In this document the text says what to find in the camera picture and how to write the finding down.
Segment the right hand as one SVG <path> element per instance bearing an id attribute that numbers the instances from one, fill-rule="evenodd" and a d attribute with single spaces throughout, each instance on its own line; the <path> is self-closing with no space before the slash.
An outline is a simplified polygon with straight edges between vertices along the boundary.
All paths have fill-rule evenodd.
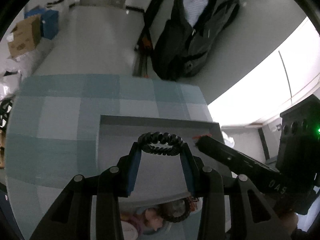
<path id="1" fill-rule="evenodd" d="M 291 212 L 280 218 L 281 224 L 285 228 L 286 232 L 291 236 L 296 230 L 298 225 L 298 216 L 296 213 Z"/>

